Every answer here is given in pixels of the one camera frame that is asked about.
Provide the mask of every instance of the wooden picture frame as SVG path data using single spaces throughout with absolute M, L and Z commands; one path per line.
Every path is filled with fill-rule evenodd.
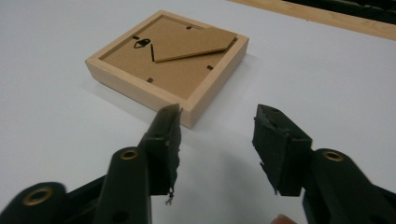
M 153 48 L 166 38 L 211 27 L 161 10 L 94 53 L 86 64 L 96 80 L 155 111 L 180 104 L 180 122 L 192 128 L 242 61 L 248 37 L 235 34 L 226 50 L 161 63 L 154 62 Z

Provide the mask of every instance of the table surface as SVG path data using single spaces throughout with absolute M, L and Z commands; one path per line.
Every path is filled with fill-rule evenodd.
M 276 107 L 396 191 L 396 42 L 228 1 L 0 3 L 0 210 L 21 190 L 76 189 L 136 146 L 155 112 L 94 80 L 84 60 L 164 9 L 250 37 L 247 55 L 192 129 L 182 127 L 176 197 L 153 223 L 306 223 L 276 196 L 251 144 L 257 104 Z

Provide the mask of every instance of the finger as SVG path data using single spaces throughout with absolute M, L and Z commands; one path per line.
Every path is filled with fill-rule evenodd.
M 297 224 L 290 218 L 286 217 L 285 215 L 279 215 L 276 219 L 274 219 L 271 224 Z

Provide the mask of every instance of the clamp jaw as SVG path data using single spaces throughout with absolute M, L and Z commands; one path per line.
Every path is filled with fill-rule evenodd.
M 113 154 L 106 175 L 66 193 L 48 182 L 20 192 L 1 224 L 151 223 L 150 196 L 173 198 L 181 141 L 178 105 L 162 108 L 138 147 Z
M 373 185 L 346 154 L 312 150 L 312 139 L 280 110 L 258 105 L 253 146 L 276 193 L 299 196 L 310 224 L 396 223 L 396 194 Z

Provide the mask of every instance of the hanging hole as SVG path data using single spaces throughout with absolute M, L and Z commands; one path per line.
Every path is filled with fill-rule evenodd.
M 149 42 L 151 42 L 150 39 L 141 39 L 139 41 L 136 41 L 136 43 L 134 43 L 134 48 L 135 49 L 141 49 L 143 47 L 145 47 L 147 44 L 149 44 Z
M 43 187 L 39 189 L 35 189 L 30 192 L 26 197 L 23 199 L 23 204 L 27 206 L 34 206 L 46 201 L 52 195 L 53 190 L 51 187 Z
M 344 157 L 338 153 L 333 151 L 325 151 L 323 152 L 323 156 L 331 161 L 343 161 Z
M 113 222 L 114 223 L 121 223 L 128 219 L 128 213 L 123 211 L 118 211 L 113 215 Z
M 128 149 L 128 150 L 123 151 L 121 153 L 120 157 L 123 160 L 128 161 L 128 160 L 132 160 L 132 159 L 136 158 L 138 155 L 139 155 L 139 153 L 136 150 Z

